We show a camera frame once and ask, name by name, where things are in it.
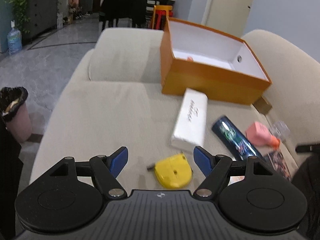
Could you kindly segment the dark blue shampoo bottle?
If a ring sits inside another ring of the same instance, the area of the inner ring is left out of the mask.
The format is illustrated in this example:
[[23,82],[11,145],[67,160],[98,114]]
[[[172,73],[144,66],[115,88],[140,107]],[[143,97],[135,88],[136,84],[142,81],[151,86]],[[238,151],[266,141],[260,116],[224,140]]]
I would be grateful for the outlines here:
[[212,125],[212,131],[231,152],[235,160],[246,160],[251,156],[264,159],[256,147],[240,132],[227,116],[222,116]]

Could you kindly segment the brown picture card box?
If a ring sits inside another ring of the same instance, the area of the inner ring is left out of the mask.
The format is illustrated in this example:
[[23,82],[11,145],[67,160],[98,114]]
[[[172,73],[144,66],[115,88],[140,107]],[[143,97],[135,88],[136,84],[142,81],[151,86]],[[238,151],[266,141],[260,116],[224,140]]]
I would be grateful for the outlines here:
[[273,167],[273,169],[279,173],[282,177],[288,181],[292,181],[287,163],[280,150],[272,151],[264,156],[266,162]]

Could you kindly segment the yellow tape measure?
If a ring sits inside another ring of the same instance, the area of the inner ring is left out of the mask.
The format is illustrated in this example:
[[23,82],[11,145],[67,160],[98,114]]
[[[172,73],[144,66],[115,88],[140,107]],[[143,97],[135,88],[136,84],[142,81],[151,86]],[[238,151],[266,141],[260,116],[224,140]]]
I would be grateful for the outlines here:
[[188,186],[193,171],[183,152],[162,159],[147,167],[155,174],[160,185],[166,189],[176,190]]

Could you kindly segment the white long box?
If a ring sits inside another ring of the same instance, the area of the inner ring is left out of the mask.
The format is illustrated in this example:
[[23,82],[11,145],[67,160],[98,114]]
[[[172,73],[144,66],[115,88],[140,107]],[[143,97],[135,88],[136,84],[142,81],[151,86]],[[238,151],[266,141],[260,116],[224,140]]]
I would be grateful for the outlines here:
[[170,145],[192,153],[204,145],[208,98],[206,94],[186,89],[170,139]]

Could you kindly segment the pink bottle orange cap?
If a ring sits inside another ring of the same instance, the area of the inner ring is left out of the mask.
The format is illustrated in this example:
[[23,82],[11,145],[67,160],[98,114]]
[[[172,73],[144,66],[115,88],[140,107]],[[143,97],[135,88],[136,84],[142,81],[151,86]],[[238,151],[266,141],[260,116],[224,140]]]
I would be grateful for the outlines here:
[[246,138],[255,146],[270,146],[278,149],[280,139],[270,133],[268,128],[260,122],[254,122],[245,131]]

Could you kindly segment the brown jewelry box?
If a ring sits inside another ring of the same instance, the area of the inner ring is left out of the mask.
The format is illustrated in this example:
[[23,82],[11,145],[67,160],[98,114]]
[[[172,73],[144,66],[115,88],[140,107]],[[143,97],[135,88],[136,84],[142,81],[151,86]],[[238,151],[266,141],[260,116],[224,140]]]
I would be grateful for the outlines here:
[[256,102],[254,102],[253,106],[260,114],[263,115],[267,115],[272,109],[271,103],[263,96],[261,96]]

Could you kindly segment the beige sofa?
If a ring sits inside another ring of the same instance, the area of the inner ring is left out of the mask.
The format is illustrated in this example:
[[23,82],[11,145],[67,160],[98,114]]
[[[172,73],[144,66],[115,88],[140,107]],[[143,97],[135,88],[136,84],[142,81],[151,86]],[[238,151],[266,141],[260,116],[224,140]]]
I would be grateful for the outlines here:
[[[161,93],[161,31],[110,28],[103,31],[63,90],[40,143],[30,179],[35,181],[66,156],[88,161],[110,155],[121,146],[129,161],[119,176],[126,191],[159,189],[147,167],[176,154],[169,144],[182,98]],[[264,93],[272,109],[261,115],[254,106],[209,101],[204,148],[212,154],[229,151],[212,132],[226,115],[244,131],[253,122],[285,122],[290,136],[280,150],[295,174],[306,155],[301,143],[319,142],[319,63],[282,37],[265,30],[244,36],[272,80]]]

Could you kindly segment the pink trash bin black bag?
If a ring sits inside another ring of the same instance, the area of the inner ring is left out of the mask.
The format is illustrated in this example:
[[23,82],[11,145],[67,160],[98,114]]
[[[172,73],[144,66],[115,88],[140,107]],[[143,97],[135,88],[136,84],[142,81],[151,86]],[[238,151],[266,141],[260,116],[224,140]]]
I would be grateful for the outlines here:
[[32,124],[26,106],[28,91],[24,87],[3,87],[1,89],[1,117],[7,130],[23,143],[32,134]]

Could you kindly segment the orange cardboard box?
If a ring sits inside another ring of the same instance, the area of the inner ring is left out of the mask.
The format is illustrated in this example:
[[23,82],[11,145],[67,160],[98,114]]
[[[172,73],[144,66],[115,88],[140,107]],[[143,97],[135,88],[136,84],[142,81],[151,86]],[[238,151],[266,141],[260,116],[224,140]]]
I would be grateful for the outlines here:
[[167,95],[190,88],[210,100],[251,105],[272,83],[246,41],[178,18],[167,18],[160,61]]

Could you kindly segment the blue water jug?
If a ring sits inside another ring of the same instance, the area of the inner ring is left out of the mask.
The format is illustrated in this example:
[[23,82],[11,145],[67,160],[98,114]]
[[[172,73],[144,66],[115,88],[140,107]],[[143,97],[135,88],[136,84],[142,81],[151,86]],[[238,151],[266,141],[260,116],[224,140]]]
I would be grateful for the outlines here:
[[15,26],[15,21],[11,21],[11,30],[7,35],[9,55],[13,55],[22,50],[22,34]]

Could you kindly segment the orange red stacked stools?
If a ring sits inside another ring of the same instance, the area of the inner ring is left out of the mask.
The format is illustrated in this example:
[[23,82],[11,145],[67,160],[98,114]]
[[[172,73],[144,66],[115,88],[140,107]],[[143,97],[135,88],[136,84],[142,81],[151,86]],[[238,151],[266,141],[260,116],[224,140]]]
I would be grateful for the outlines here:
[[167,17],[173,16],[172,5],[154,5],[151,18],[151,29],[163,29],[162,22],[165,24]]

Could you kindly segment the black chair with cloth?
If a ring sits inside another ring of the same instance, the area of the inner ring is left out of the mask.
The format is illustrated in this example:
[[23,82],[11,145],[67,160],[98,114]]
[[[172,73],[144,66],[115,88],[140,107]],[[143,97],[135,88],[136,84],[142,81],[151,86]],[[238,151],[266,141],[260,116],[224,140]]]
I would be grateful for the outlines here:
[[133,28],[142,28],[146,23],[146,0],[103,0],[99,10],[102,30],[117,27],[121,18],[132,20]]

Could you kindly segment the dark grey sideboard cabinet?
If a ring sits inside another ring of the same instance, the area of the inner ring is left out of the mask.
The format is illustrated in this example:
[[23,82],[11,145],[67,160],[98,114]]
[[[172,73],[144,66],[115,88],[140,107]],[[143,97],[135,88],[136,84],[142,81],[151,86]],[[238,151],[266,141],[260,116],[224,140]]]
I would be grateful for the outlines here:
[[29,22],[24,25],[26,33],[22,40],[30,41],[48,29],[56,27],[58,0],[28,0],[27,16]]

